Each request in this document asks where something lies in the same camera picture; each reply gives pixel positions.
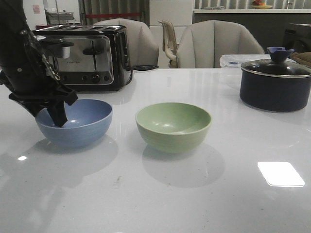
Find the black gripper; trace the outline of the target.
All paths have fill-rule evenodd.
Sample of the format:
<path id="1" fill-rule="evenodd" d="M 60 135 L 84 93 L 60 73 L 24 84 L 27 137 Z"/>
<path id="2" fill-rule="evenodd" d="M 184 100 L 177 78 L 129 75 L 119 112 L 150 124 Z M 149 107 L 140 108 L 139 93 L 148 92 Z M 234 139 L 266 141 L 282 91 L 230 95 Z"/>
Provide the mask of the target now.
<path id="1" fill-rule="evenodd" d="M 0 28 L 0 83 L 33 117 L 44 108 L 57 127 L 67 122 L 64 104 L 72 105 L 77 94 L 61 83 L 44 50 L 28 27 Z"/>

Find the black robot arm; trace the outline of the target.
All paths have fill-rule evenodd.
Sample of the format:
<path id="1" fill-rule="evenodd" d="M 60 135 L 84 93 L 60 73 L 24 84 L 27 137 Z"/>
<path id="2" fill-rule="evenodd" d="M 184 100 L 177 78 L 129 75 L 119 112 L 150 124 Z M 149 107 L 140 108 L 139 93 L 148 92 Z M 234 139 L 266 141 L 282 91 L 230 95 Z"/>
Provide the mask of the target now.
<path id="1" fill-rule="evenodd" d="M 58 127 L 67 122 L 64 105 L 72 105 L 77 94 L 61 83 L 48 62 L 21 0 L 0 2 L 0 67 L 0 83 L 11 91 L 9 99 L 33 116 L 46 108 Z"/>

